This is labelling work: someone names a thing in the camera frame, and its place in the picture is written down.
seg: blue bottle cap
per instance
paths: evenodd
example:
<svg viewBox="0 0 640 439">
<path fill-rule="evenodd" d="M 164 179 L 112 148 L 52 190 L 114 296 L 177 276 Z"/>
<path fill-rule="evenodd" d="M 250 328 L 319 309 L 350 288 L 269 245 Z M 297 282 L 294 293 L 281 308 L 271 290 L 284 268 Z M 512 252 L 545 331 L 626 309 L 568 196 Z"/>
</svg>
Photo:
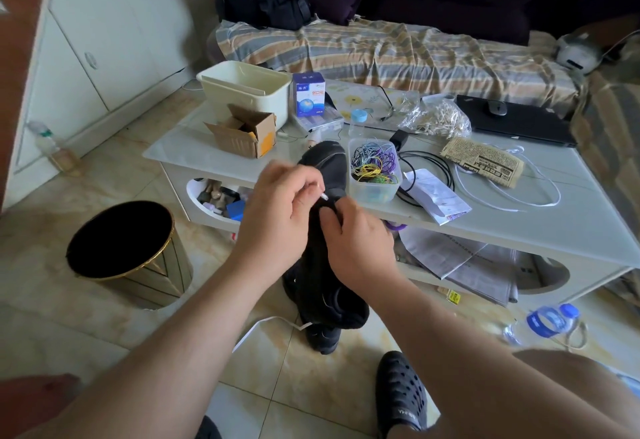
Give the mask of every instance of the blue bottle cap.
<svg viewBox="0 0 640 439">
<path fill-rule="evenodd" d="M 369 114 L 366 110 L 362 110 L 361 108 L 356 108 L 351 111 L 351 120 L 358 123 L 363 123 L 367 120 Z"/>
<path fill-rule="evenodd" d="M 577 307 L 572 304 L 561 304 L 560 312 L 564 314 L 565 317 L 575 319 L 580 315 L 580 311 Z"/>
</svg>

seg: trash can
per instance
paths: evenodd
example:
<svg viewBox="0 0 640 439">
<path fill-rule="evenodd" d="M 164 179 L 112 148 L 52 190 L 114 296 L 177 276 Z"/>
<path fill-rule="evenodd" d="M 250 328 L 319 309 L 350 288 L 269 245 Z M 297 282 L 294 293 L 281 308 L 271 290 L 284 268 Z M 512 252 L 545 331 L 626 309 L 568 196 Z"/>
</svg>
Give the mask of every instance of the trash can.
<svg viewBox="0 0 640 439">
<path fill-rule="evenodd" d="M 218 122 L 231 118 L 228 104 L 276 116 L 276 130 L 289 115 L 291 75 L 240 61 L 224 61 L 198 73 Z"/>
<path fill-rule="evenodd" d="M 191 265 L 171 211 L 129 201 L 94 216 L 71 239 L 67 262 L 79 278 L 156 305 L 176 301 L 191 284 Z"/>
</svg>

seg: left hand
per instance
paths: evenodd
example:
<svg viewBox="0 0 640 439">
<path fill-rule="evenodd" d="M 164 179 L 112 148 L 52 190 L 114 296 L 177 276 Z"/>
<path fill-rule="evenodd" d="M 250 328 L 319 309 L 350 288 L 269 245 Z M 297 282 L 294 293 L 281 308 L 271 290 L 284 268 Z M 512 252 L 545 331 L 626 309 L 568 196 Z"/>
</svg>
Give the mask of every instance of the left hand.
<svg viewBox="0 0 640 439">
<path fill-rule="evenodd" d="M 315 167 L 271 161 L 244 209 L 230 265 L 272 285 L 307 246 L 309 210 L 324 192 Z"/>
</svg>

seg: cabinet handle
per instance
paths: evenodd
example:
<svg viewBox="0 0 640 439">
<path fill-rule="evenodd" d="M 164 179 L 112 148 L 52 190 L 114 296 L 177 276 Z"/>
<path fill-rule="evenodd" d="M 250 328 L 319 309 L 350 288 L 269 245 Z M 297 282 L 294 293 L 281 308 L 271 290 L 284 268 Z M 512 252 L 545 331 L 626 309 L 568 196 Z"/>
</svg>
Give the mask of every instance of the cabinet handle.
<svg viewBox="0 0 640 439">
<path fill-rule="evenodd" d="M 95 60 L 94 55 L 92 55 L 88 51 L 85 51 L 84 59 L 86 60 L 87 63 L 89 63 L 89 66 L 91 66 L 91 68 L 93 68 L 94 70 L 98 69 L 98 62 Z"/>
</svg>

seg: plastic container of wires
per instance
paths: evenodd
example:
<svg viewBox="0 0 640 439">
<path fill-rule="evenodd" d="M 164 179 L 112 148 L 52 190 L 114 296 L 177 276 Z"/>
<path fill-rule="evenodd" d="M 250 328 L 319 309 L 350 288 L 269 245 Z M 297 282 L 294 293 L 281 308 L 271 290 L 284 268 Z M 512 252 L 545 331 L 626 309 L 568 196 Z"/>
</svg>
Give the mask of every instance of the plastic container of wires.
<svg viewBox="0 0 640 439">
<path fill-rule="evenodd" d="M 402 172 L 392 143 L 374 138 L 351 139 L 349 161 L 349 196 L 367 203 L 394 199 Z"/>
</svg>

